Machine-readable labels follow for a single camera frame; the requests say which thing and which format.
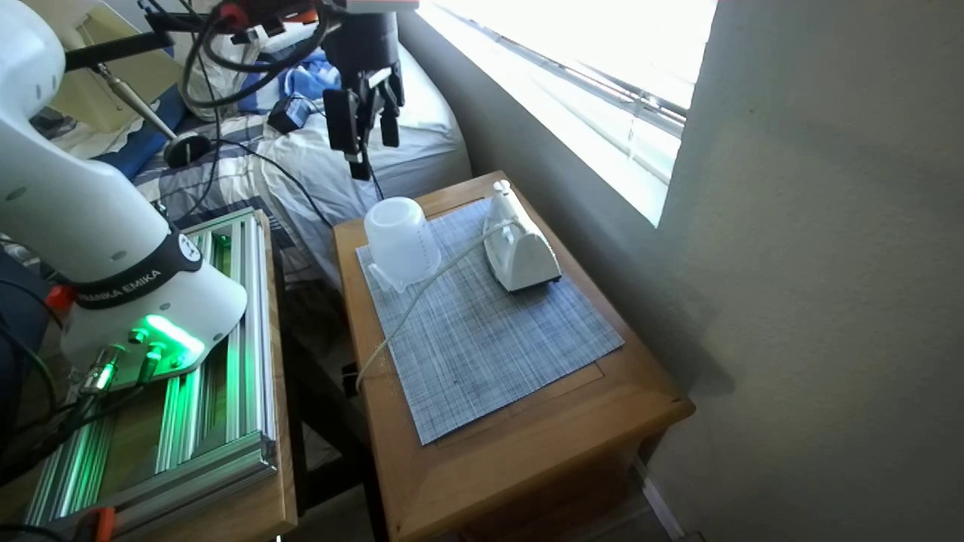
pillow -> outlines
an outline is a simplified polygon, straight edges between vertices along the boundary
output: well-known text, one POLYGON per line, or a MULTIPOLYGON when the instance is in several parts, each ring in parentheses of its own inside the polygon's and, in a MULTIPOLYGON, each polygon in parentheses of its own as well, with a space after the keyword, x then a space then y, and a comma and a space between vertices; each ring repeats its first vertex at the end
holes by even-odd
MULTIPOLYGON (((177 85, 165 91, 159 100, 161 103, 157 106, 155 113, 164 124, 173 130, 187 113, 187 107, 180 97, 177 85)), ((148 122, 144 122, 141 129, 127 135, 127 143, 123 147, 114 152, 95 156, 94 160, 110 164, 119 169, 127 178, 133 178, 141 171, 144 164, 167 143, 167 138, 157 131, 157 128, 148 122)))

window sill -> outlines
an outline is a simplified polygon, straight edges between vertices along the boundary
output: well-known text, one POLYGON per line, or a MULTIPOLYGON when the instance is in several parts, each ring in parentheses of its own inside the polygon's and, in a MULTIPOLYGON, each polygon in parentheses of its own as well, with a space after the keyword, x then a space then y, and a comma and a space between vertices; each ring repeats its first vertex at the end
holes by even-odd
POLYGON ((659 225, 668 186, 566 109, 532 77, 526 59, 431 5, 416 12, 524 107, 623 199, 659 225))

placemat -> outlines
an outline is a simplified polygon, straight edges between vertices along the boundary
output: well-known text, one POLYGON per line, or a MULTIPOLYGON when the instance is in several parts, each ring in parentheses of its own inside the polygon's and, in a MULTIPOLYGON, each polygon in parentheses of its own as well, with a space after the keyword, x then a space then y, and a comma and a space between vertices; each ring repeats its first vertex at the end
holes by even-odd
MULTIPOLYGON (((483 200, 429 222, 442 264, 481 236, 488 212, 483 200)), ((391 333, 418 286, 383 291, 368 271, 368 247, 357 254, 382 329, 391 333)), ((622 344, 568 277, 509 293, 479 244, 425 290, 388 348, 425 445, 622 344)))

white iron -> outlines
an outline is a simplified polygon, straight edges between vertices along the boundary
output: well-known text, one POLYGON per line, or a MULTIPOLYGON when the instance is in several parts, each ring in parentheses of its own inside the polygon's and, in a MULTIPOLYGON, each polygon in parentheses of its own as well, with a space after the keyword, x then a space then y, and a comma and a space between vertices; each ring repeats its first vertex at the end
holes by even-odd
POLYGON ((485 252, 493 274, 508 291, 516 291, 562 276, 549 242, 539 230, 508 180, 493 184, 492 202, 483 231, 504 221, 515 221, 485 240, 485 252))

window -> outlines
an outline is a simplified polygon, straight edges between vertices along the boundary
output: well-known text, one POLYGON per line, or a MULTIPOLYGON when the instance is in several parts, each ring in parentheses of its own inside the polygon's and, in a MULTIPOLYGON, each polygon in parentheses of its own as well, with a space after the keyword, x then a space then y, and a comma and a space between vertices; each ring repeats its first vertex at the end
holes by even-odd
POLYGON ((552 98, 668 184, 716 0, 434 0, 528 60, 552 98))

